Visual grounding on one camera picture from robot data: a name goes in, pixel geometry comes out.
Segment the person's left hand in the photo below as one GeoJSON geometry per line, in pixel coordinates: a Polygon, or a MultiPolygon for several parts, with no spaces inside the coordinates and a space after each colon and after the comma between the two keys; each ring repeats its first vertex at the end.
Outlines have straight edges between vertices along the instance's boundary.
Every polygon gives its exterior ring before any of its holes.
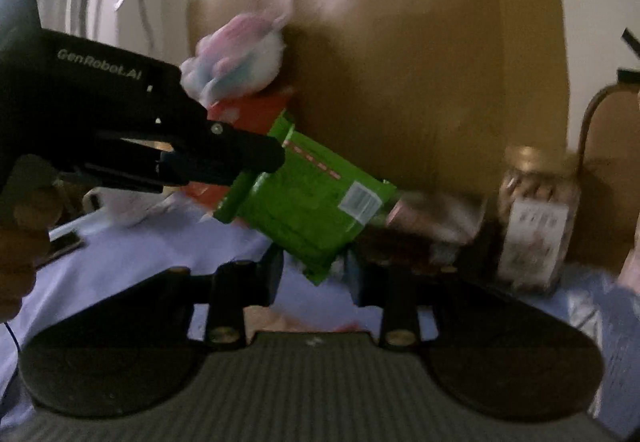
{"type": "Polygon", "coordinates": [[[50,248],[49,230],[62,204],[55,171],[32,154],[1,169],[1,320],[17,316],[50,248]]]}

